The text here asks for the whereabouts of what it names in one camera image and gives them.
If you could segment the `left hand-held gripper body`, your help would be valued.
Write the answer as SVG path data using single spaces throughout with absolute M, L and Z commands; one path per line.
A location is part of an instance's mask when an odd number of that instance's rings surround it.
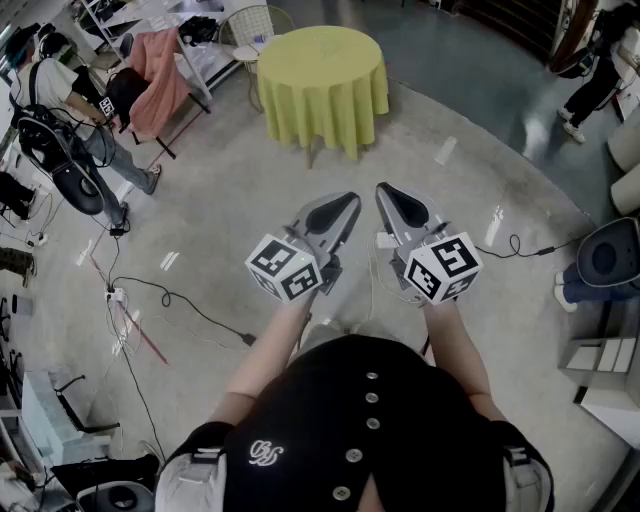
M 342 273 L 337 251 L 343 244 L 344 234 L 334 228 L 312 233 L 285 225 L 277 235 L 265 235 L 245 265 L 263 290 L 292 303 L 312 292 L 331 292 Z

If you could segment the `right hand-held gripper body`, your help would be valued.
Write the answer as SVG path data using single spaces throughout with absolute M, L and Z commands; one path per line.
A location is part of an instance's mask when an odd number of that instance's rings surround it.
M 390 264 L 403 291 L 432 305 L 465 293 L 483 269 L 469 235 L 450 222 L 404 232 Z

